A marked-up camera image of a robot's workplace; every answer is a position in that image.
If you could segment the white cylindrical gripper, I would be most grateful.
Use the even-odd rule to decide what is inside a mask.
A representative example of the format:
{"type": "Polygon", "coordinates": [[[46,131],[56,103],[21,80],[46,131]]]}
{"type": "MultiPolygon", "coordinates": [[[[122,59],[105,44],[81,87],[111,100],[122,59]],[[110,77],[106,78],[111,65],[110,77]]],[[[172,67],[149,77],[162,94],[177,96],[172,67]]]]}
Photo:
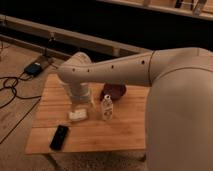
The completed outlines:
{"type": "Polygon", "coordinates": [[[68,94],[71,101],[75,103],[85,103],[91,100],[91,89],[88,83],[69,84],[68,94]]]}

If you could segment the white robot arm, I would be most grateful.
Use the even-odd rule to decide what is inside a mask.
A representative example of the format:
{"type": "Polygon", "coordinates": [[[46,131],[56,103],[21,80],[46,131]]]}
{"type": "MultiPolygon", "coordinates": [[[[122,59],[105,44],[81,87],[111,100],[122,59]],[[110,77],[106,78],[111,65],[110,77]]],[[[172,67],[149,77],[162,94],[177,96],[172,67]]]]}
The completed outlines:
{"type": "Polygon", "coordinates": [[[76,101],[92,82],[148,87],[148,171],[213,171],[213,54],[177,48],[93,63],[78,52],[58,76],[76,101]]]}

